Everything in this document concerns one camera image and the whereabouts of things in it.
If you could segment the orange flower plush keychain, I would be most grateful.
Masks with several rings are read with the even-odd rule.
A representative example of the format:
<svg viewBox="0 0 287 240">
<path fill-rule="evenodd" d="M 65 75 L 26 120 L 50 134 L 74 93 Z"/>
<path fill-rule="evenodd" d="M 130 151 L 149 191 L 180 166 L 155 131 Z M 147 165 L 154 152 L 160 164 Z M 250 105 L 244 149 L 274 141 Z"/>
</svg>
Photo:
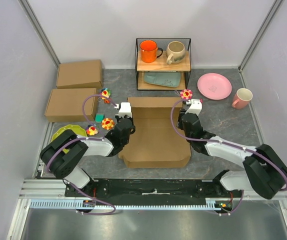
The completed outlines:
<svg viewBox="0 0 287 240">
<path fill-rule="evenodd" d="M 105 130 L 111 130 L 115 126 L 115 122 L 112 118 L 104 118 L 101 122 L 101 127 Z"/>
</svg>

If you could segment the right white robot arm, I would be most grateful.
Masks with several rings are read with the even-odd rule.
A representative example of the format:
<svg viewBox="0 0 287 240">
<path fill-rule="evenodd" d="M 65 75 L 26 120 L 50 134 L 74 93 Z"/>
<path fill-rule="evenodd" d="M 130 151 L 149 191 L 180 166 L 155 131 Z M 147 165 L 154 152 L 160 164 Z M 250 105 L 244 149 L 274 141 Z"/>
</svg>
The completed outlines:
<svg viewBox="0 0 287 240">
<path fill-rule="evenodd" d="M 224 197 L 234 190 L 253 190 L 265 199 L 287 190 L 287 167 L 267 144 L 245 146 L 227 141 L 203 129 L 197 114 L 181 110 L 178 128 L 198 153 L 217 157 L 240 166 L 242 171 L 224 170 L 212 184 L 213 193 Z"/>
</svg>

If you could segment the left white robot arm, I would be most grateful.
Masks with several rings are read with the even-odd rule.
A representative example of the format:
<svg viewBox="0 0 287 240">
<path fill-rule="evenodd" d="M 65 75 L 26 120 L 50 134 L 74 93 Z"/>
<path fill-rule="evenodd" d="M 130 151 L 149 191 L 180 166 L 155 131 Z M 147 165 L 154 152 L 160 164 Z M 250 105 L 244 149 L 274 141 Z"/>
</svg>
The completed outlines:
<svg viewBox="0 0 287 240">
<path fill-rule="evenodd" d="M 113 157 L 129 143 L 130 135 L 136 131 L 131 117 L 117 120 L 116 126 L 103 137 L 84 137 L 71 129 L 62 132 L 40 152 L 40 159 L 56 179 L 66 180 L 76 186 L 83 197 L 93 192 L 91 177 L 78 163 L 84 156 Z"/>
</svg>

